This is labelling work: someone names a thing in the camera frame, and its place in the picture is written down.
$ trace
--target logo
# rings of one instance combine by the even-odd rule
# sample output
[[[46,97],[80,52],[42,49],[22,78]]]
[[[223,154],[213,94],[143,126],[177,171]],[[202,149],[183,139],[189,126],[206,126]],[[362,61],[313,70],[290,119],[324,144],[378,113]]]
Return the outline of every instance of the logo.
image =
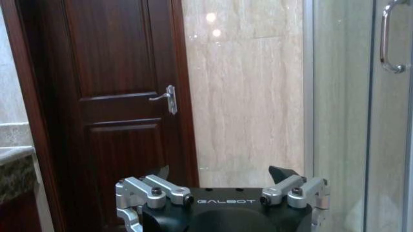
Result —
[[[198,200],[198,204],[253,204],[256,200]]]

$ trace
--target robotic hand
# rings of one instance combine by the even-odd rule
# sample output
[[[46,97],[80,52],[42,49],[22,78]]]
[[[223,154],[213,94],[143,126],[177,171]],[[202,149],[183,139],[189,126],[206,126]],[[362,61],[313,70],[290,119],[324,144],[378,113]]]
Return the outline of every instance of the robotic hand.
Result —
[[[268,188],[187,188],[155,175],[115,185],[129,232],[314,232],[330,205],[322,178],[270,167]]]

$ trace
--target door handle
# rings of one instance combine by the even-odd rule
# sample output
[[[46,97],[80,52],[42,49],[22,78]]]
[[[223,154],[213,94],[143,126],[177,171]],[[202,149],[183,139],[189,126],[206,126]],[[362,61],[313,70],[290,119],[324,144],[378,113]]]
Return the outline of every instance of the door handle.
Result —
[[[385,6],[381,18],[381,40],[380,40],[380,62],[385,70],[393,73],[401,73],[405,71],[407,66],[403,64],[393,65],[389,62],[389,28],[391,28],[391,13],[392,9],[407,3],[407,0],[392,0]]]
[[[150,98],[150,101],[158,101],[161,99],[166,98],[169,100],[169,111],[173,115],[178,113],[178,105],[177,105],[177,96],[175,96],[175,87],[170,85],[167,87],[167,92],[162,94],[157,98]]]

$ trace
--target shower enclosure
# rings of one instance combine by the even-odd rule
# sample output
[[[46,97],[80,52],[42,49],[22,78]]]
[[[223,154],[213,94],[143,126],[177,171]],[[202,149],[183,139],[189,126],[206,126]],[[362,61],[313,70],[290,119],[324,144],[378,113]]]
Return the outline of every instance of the shower enclosure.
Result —
[[[326,177],[322,231],[412,232],[413,2],[305,0],[305,171]]]

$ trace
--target door lever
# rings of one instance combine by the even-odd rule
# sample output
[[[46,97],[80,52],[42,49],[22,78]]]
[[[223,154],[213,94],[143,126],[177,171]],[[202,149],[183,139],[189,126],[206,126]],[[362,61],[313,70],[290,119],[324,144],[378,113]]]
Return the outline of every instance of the door lever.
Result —
[[[169,85],[167,92],[162,94],[159,97],[150,98],[150,101],[157,101],[159,99],[166,98],[169,100],[169,111],[173,115],[178,113],[178,106],[177,106],[177,96],[175,96],[175,87]]]

